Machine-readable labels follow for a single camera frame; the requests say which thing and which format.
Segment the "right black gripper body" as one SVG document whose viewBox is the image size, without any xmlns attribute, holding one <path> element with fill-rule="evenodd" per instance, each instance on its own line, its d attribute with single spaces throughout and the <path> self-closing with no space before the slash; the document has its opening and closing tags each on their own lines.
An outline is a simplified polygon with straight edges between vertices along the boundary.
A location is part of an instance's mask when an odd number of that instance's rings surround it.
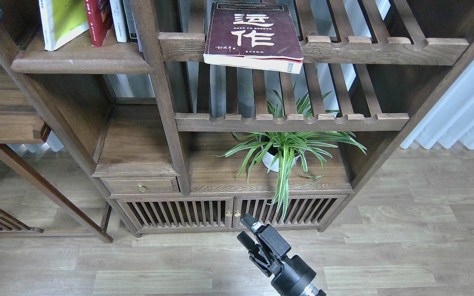
<svg viewBox="0 0 474 296">
<path fill-rule="evenodd" d="M 265 260 L 252 261 L 267 277 L 274 278 L 271 285 L 281 296 L 317 296 L 318 289 L 312 284 L 316 272 L 298 255 L 283 260 L 273 259 L 267 265 Z"/>
</svg>

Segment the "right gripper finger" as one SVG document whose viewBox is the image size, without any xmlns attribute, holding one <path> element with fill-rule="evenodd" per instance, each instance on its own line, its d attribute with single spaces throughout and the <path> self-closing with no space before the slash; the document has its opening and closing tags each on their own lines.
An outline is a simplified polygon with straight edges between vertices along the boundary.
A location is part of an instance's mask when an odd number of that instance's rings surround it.
<svg viewBox="0 0 474 296">
<path fill-rule="evenodd" d="M 250 214 L 241 218 L 241 222 L 255 236 L 256 244 L 260 245 L 261 260 L 283 260 L 291 250 L 290 244 L 282 238 L 277 230 L 270 224 L 261 224 Z"/>
<path fill-rule="evenodd" d="M 252 238 L 246 232 L 242 231 L 238 236 L 237 240 L 243 244 L 243 246 L 248 250 L 251 261 L 259 262 L 261 259 L 260 256 L 260 245 L 256 244 Z"/>
</svg>

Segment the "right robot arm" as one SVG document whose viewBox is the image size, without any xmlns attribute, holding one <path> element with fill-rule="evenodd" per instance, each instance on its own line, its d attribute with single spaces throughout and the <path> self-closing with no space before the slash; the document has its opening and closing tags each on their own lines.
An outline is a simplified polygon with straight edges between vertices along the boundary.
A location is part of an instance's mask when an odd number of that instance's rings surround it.
<svg viewBox="0 0 474 296">
<path fill-rule="evenodd" d="M 291 245 L 270 224 L 263 225 L 250 214 L 241 219 L 254 234 L 255 243 L 246 232 L 237 239 L 247 249 L 250 260 L 267 276 L 274 274 L 271 285 L 281 296 L 325 296 L 312 280 L 316 272 L 298 255 L 288 257 Z"/>
</svg>

